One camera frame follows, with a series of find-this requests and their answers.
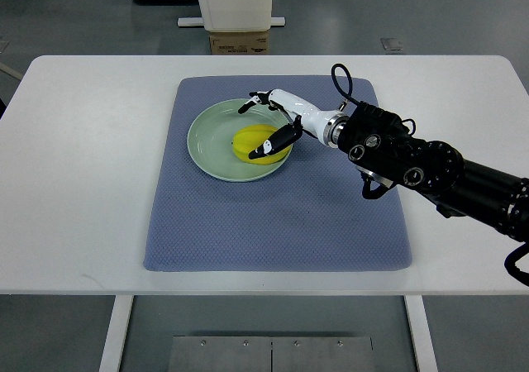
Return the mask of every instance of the green plate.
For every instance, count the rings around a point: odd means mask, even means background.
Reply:
[[[233,153],[231,142],[237,131],[245,126],[268,124],[280,128],[288,124],[279,111],[267,107],[251,107],[239,114],[237,110],[247,99],[220,102],[200,113],[188,132],[189,155],[198,167],[214,178],[228,182],[249,182],[272,174],[290,155],[277,163],[257,165],[239,160]]]

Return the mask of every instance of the table mat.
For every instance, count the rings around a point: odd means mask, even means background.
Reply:
[[[346,80],[340,79],[346,89]],[[377,104],[371,83],[354,97]],[[212,76],[179,85],[153,203],[144,266],[154,271],[377,271],[412,255],[396,190],[361,196],[360,173],[338,149],[304,135],[271,175],[229,183],[202,172],[187,149],[195,117],[215,103],[281,88],[321,110],[342,97],[331,76]],[[349,114],[354,109],[350,104]]]

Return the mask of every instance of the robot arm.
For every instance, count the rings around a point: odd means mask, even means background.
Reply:
[[[338,86],[336,68],[346,73],[348,93]],[[255,104],[266,104],[272,110],[279,109],[293,123],[275,132],[250,153],[250,158],[277,153],[305,131],[323,145],[348,155],[364,180],[365,198],[380,198],[399,184],[430,200],[444,217],[472,217],[516,241],[527,242],[505,260],[505,267],[529,286],[529,274],[515,266],[529,253],[529,179],[465,160],[445,142],[414,138],[413,120],[402,120],[395,113],[352,98],[352,79],[345,66],[336,64],[331,73],[336,88],[346,98],[337,110],[321,111],[279,89],[251,94],[252,99],[239,113]],[[356,105],[350,117],[342,112],[347,101]],[[406,122],[412,123],[411,131]],[[375,189],[371,188],[373,182],[378,185]]]

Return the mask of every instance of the table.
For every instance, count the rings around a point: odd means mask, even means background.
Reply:
[[[423,294],[528,293],[503,268],[515,241],[470,218],[445,219],[405,188],[398,191],[413,254],[407,269],[155,273],[143,267],[179,82],[329,74],[336,62],[373,84],[380,107],[412,117],[416,137],[529,175],[529,96],[499,56],[43,56],[0,121],[0,292],[116,294],[125,305],[134,294],[400,294],[415,302],[420,298],[413,295]]]

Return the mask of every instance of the yellow fruit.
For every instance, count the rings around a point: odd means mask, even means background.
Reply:
[[[235,153],[239,159],[251,164],[267,165],[280,161],[288,154],[290,149],[292,149],[292,146],[281,150],[275,155],[267,155],[266,157],[254,160],[248,158],[248,154],[251,151],[261,146],[277,130],[278,129],[274,126],[268,126],[266,124],[245,126],[233,136],[233,153]]]

